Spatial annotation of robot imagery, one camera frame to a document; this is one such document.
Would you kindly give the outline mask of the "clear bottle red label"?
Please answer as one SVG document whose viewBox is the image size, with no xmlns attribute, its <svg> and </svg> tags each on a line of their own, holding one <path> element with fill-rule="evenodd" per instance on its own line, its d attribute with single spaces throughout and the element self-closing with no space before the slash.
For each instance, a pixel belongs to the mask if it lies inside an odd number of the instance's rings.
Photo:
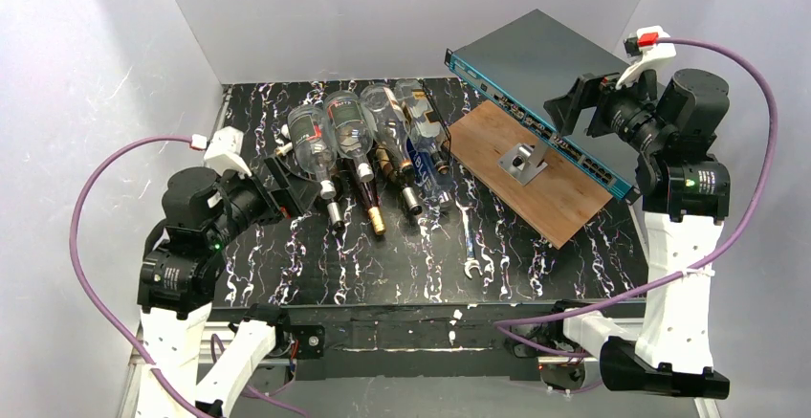
<svg viewBox="0 0 811 418">
<path fill-rule="evenodd" d="M 337 194 L 332 181 L 337 149 L 325 113 L 318 106 L 301 105 L 289 114 L 287 125 L 299 167 L 318 182 L 322 199 L 333 200 Z"/>
</svg>

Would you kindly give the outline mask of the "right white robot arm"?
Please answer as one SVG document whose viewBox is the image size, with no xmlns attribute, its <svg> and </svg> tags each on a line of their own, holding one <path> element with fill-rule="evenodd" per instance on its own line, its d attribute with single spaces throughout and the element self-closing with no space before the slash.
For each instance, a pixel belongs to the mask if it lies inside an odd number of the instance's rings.
<svg viewBox="0 0 811 418">
<path fill-rule="evenodd" d="M 728 94 L 724 79 L 699 69 L 677 71 L 659 90 L 648 70 L 629 86 L 616 74 L 586 74 L 544 104 L 558 132 L 571 133 L 588 109 L 589 137 L 614 135 L 638 156 L 649 284 L 641 332 L 629 335 L 601 311 L 569 311 L 560 326 L 565 338 L 598 360 L 609 390 L 729 395 L 729 379 L 713 364 L 708 328 L 710 254 L 731 198 L 729 171 L 710 147 L 728 111 Z"/>
</svg>

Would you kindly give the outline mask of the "clear bottle dark label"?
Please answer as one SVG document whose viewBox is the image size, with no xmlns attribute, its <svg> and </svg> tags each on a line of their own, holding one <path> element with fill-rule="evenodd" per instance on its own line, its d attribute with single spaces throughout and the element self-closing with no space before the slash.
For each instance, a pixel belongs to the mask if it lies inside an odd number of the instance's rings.
<svg viewBox="0 0 811 418">
<path fill-rule="evenodd" d="M 339 90 L 324 100 L 324 106 L 334 128 L 339 154 L 353 163 L 355 174 L 362 183 L 372 182 L 374 171 L 368 152 L 374 138 L 365 121 L 359 97 L 353 92 Z"/>
</svg>

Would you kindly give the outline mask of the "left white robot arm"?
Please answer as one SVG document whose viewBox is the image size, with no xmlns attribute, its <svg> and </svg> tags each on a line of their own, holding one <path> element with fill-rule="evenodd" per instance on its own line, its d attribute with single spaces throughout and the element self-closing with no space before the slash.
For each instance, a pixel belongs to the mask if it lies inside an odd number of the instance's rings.
<svg viewBox="0 0 811 418">
<path fill-rule="evenodd" d="M 196 166 L 172 175 L 162 199 L 168 238 L 146 253 L 137 303 L 149 370 L 142 374 L 139 417 L 228 417 L 259 362 L 290 336 L 287 311 L 254 304 L 204 379 L 200 344 L 225 249 L 253 226 L 276 224 L 308 210 L 318 184 L 276 157 L 265 161 L 270 185 L 233 165 L 223 172 Z"/>
</svg>

